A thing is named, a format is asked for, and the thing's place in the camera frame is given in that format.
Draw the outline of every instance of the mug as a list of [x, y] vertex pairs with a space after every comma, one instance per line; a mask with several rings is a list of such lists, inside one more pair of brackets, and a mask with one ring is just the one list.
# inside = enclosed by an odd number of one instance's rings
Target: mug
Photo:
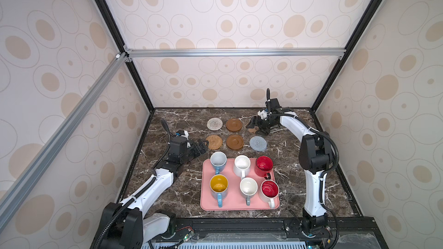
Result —
[[251, 160], [245, 155], [239, 155], [234, 161], [234, 173], [244, 179], [251, 171]]
[[219, 202], [219, 208], [223, 207], [223, 199], [228, 195], [228, 179], [222, 174], [214, 175], [209, 182], [212, 196]]
[[251, 198], [257, 193], [257, 182], [252, 178], [244, 178], [240, 182], [241, 195], [246, 199], [246, 205], [251, 205]]
[[223, 171], [224, 167], [226, 166], [227, 160], [228, 159], [226, 158], [225, 153], [220, 151], [214, 152], [211, 155], [211, 164], [212, 167], [215, 169], [215, 175]]
[[266, 202], [269, 204], [269, 207], [271, 209], [275, 208], [275, 197], [278, 196], [279, 188], [276, 182], [272, 180], [265, 180], [263, 183], [261, 183], [260, 191], [258, 193], [258, 196], [260, 196], [260, 199], [263, 202]]
[[255, 162], [255, 174], [260, 177], [264, 177], [266, 180], [271, 179], [271, 170], [274, 167], [274, 163], [268, 156], [260, 156]]

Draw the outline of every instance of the marble tabletop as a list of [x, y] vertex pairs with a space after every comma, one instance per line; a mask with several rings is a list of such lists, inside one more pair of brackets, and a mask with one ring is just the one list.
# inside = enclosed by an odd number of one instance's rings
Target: marble tabletop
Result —
[[[306, 198], [306, 182], [304, 171], [298, 161], [300, 142], [288, 129], [273, 129], [271, 134], [264, 136], [268, 146], [264, 152], [256, 152], [249, 146], [249, 140], [255, 136], [246, 128], [250, 117], [257, 114], [259, 109], [157, 109], [154, 113], [152, 124], [144, 141], [141, 153], [138, 157], [132, 174], [127, 194], [130, 195], [150, 176], [152, 165], [158, 160], [166, 148], [166, 134], [160, 119], [164, 118], [169, 129], [187, 130], [191, 140], [205, 139], [209, 135], [219, 135], [223, 139], [223, 145], [218, 151], [224, 152], [228, 158], [238, 155], [258, 157], [266, 155], [274, 162], [275, 181], [280, 187], [280, 207], [275, 210], [239, 210], [239, 211], [205, 211], [200, 207], [200, 191], [202, 185], [202, 165], [216, 150], [194, 159], [185, 165], [184, 172], [178, 180], [162, 193], [148, 212], [148, 216], [158, 209], [176, 213], [178, 218], [220, 218], [220, 217], [292, 217], [289, 210], [293, 210], [299, 217]], [[296, 113], [307, 124], [314, 126], [313, 120], [307, 110], [296, 110]], [[207, 128], [210, 118], [220, 118], [223, 127], [217, 131]], [[228, 119], [240, 119], [243, 128], [237, 132], [245, 141], [245, 146], [234, 151], [226, 146], [226, 138], [232, 134], [224, 124]], [[332, 208], [338, 217], [355, 216], [347, 197], [341, 186], [336, 172], [330, 173], [326, 179], [326, 205]]]

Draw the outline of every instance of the tan woven coaster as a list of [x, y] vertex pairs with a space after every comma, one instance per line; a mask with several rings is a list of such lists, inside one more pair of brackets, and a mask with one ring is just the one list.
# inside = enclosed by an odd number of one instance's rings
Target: tan woven coaster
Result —
[[209, 150], [217, 150], [223, 145], [223, 140], [217, 135], [210, 135], [206, 140], [209, 141]]

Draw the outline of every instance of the mug handle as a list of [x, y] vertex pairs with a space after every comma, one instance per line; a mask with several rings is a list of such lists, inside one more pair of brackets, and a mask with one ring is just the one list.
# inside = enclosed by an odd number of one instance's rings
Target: mug handle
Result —
[[219, 208], [223, 207], [223, 201], [221, 199], [221, 193], [217, 194], [217, 201], [219, 202]]
[[269, 207], [270, 207], [271, 209], [275, 209], [274, 198], [270, 198], [270, 201], [269, 201], [268, 203], [269, 203]]

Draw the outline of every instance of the red mug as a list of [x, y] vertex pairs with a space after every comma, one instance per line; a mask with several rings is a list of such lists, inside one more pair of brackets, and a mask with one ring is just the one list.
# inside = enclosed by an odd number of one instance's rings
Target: red mug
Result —
[[260, 177], [264, 177], [266, 180], [271, 179], [271, 170], [274, 167], [274, 163], [268, 156], [260, 156], [255, 162], [254, 171]]

